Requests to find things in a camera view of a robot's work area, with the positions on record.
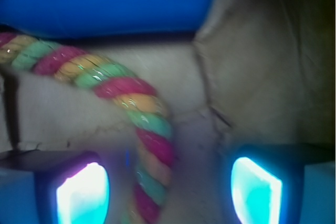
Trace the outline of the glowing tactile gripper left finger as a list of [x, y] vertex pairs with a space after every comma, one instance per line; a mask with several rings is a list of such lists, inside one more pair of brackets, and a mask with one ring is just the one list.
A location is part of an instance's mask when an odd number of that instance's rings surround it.
[[109, 177], [91, 151], [1, 153], [1, 223], [104, 223]]

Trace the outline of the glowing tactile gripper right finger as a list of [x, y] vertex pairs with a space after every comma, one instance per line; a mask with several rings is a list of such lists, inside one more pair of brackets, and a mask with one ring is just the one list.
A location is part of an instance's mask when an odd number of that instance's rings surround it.
[[245, 145], [230, 192], [240, 223], [335, 223], [335, 145]]

